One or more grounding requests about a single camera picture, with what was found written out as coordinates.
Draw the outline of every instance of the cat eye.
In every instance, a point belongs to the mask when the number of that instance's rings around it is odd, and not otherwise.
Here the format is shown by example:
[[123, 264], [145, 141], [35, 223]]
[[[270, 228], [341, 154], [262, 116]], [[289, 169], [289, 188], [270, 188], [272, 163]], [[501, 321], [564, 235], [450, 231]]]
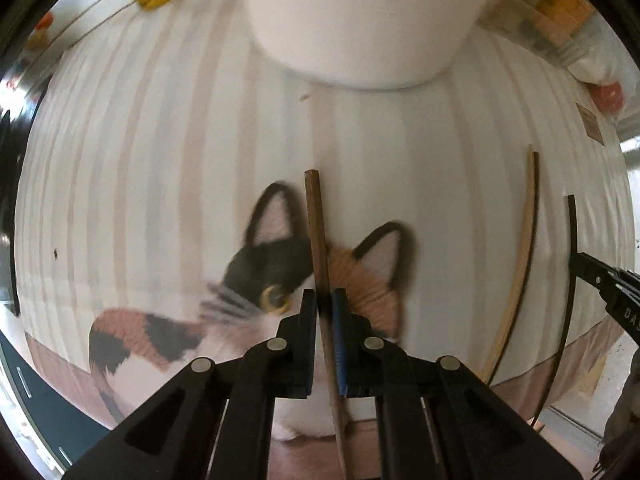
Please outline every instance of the cat eye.
[[287, 294], [280, 285], [270, 285], [260, 295], [260, 308], [265, 312], [282, 314], [291, 306], [290, 294]]

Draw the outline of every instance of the plastic bag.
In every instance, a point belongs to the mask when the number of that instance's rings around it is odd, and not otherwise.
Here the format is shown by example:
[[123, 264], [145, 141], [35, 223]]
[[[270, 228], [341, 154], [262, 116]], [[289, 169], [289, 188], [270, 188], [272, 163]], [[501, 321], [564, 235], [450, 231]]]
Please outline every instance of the plastic bag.
[[588, 89], [598, 110], [618, 114], [619, 119], [628, 117], [640, 111], [634, 99], [640, 70], [604, 18], [596, 15], [592, 20], [598, 33], [590, 41], [587, 54], [568, 65], [567, 70], [578, 81], [590, 84]]

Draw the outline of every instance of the screw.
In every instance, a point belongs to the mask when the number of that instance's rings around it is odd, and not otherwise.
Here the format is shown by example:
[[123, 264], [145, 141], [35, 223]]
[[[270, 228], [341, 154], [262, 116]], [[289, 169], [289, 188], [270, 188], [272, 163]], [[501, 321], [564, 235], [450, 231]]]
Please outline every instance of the screw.
[[445, 355], [442, 359], [440, 359], [440, 366], [445, 370], [455, 372], [458, 368], [460, 368], [460, 361], [458, 361], [457, 358], [453, 357], [453, 355]]
[[380, 350], [384, 345], [385, 342], [379, 337], [367, 337], [364, 340], [364, 346], [369, 350]]
[[196, 360], [191, 363], [191, 370], [196, 372], [197, 374], [201, 374], [206, 372], [211, 368], [211, 360], [206, 357], [198, 357]]
[[274, 352], [284, 350], [287, 347], [287, 340], [281, 337], [273, 337], [267, 341], [267, 348]]

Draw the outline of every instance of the orange object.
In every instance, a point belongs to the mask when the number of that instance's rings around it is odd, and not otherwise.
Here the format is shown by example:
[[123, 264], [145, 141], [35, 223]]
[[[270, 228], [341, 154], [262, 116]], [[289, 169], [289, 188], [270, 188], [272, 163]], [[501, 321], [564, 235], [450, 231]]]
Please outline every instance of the orange object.
[[540, 0], [536, 10], [544, 16], [535, 20], [536, 28], [556, 47], [563, 46], [595, 12], [588, 0]]
[[38, 22], [35, 27], [35, 30], [42, 30], [43, 28], [49, 28], [53, 24], [53, 13], [51, 11], [47, 12], [42, 19]]
[[620, 83], [611, 85], [587, 85], [591, 99], [603, 114], [617, 114], [625, 103]]
[[30, 52], [37, 52], [39, 50], [44, 50], [48, 46], [49, 33], [46, 28], [39, 28], [34, 30], [27, 38], [27, 41], [24, 44], [24, 49], [29, 50]]

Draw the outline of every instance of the pink inner ear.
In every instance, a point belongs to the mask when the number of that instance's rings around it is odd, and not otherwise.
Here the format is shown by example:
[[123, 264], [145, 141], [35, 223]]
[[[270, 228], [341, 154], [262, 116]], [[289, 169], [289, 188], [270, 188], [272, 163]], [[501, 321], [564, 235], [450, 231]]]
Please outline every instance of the pink inner ear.
[[255, 230], [254, 244], [274, 242], [293, 236], [287, 202], [283, 193], [276, 193], [262, 212]]
[[360, 262], [385, 283], [390, 282], [398, 263], [399, 241], [398, 232], [389, 232], [367, 251]]

